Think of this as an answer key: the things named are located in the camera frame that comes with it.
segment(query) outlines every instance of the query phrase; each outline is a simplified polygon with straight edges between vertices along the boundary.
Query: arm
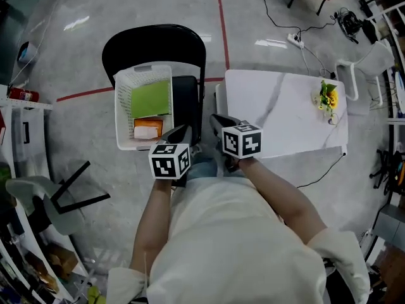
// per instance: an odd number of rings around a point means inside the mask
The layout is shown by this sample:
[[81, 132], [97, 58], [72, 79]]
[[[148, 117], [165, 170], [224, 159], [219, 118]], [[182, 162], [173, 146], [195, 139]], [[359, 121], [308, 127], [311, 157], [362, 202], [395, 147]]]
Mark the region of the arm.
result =
[[326, 229], [310, 200], [292, 184], [275, 175], [254, 158], [241, 160], [239, 167], [267, 203], [305, 244]]
[[153, 261], [167, 243], [171, 180], [156, 180], [140, 218], [130, 268], [149, 275]]

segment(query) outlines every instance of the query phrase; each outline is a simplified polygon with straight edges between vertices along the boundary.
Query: jeans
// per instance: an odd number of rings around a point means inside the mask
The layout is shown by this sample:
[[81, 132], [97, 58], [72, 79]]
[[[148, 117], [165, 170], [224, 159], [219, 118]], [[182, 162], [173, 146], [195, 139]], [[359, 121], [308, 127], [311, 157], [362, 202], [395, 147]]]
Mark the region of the jeans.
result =
[[[196, 178], [216, 177], [218, 167], [214, 158], [198, 153], [194, 158], [190, 170], [187, 172], [187, 181]], [[241, 170], [236, 170], [232, 173], [224, 171], [224, 177], [239, 177], [246, 178]]]

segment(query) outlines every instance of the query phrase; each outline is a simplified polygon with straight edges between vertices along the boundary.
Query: black folding chair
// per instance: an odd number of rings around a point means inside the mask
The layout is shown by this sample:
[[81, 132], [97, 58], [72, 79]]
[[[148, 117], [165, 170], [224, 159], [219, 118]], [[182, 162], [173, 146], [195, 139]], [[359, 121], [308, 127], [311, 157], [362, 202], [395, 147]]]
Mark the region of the black folding chair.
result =
[[191, 126], [192, 145], [201, 139], [206, 50], [195, 32], [170, 24], [124, 30], [107, 42], [102, 58], [113, 87], [118, 71], [143, 63], [170, 61], [199, 67], [199, 82], [191, 75], [173, 77], [172, 82], [174, 126]]

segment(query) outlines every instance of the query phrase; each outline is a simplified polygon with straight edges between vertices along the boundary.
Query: flower bouquet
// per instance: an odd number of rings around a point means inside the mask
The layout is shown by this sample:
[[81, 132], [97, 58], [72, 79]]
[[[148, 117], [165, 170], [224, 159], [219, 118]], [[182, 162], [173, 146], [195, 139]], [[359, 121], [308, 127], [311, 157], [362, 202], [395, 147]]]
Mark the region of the flower bouquet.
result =
[[333, 110], [337, 108], [339, 95], [335, 88], [336, 85], [327, 84], [322, 80], [321, 90], [315, 89], [312, 95], [314, 105], [325, 112], [325, 115], [328, 117], [328, 123], [331, 125], [337, 124], [337, 115]]

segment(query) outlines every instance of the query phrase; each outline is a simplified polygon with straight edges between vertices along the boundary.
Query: gray floor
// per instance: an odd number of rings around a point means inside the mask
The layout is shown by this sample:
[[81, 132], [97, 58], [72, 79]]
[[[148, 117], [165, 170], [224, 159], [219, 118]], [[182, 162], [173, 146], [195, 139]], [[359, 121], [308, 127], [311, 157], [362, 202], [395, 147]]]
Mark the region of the gray floor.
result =
[[[322, 26], [341, 7], [363, 17], [357, 0], [331, 0], [316, 15], [321, 0], [267, 0], [269, 12], [281, 25]], [[40, 59], [30, 73], [28, 89], [40, 92], [41, 99], [54, 103], [48, 118], [49, 161], [56, 179], [72, 173], [84, 160], [92, 165], [72, 189], [75, 199], [94, 196], [105, 190], [111, 199], [83, 209], [86, 225], [73, 236], [79, 252], [94, 258], [100, 249], [109, 249], [112, 265], [128, 263], [134, 234], [153, 183], [146, 152], [120, 151], [116, 146], [114, 93], [103, 92], [56, 103], [56, 99], [79, 92], [111, 86], [101, 63], [105, 43], [115, 33], [155, 23], [178, 23], [201, 35], [206, 42], [206, 77], [223, 77], [224, 45], [218, 0], [40, 0], [26, 29], [25, 37], [38, 44], [47, 19], [57, 3], [40, 48]], [[288, 49], [256, 45], [261, 39], [286, 41], [293, 29], [276, 28], [259, 0], [222, 0], [230, 58], [230, 67], [306, 74], [298, 48]], [[64, 28], [76, 20], [89, 19], [70, 30]], [[338, 58], [355, 61], [370, 47], [362, 32], [359, 44], [349, 41], [338, 25], [310, 30], [302, 39], [333, 70]], [[319, 61], [309, 53], [306, 59], [311, 74], [318, 76]], [[197, 73], [196, 69], [177, 65], [173, 74]], [[23, 82], [26, 73], [16, 82]], [[214, 88], [206, 84], [204, 117], [214, 112]], [[376, 96], [375, 87], [370, 92]], [[369, 173], [377, 164], [377, 148], [386, 148], [388, 126], [382, 123], [387, 110], [372, 110], [367, 117], [349, 117], [348, 156], [319, 183], [303, 191], [315, 204], [329, 226], [353, 230], [358, 236], [368, 229], [385, 198], [373, 189]], [[203, 142], [212, 146], [213, 136], [204, 121]], [[340, 150], [327, 149], [266, 160], [266, 166], [294, 185], [321, 177], [340, 156]], [[96, 190], [89, 183], [97, 186]]]

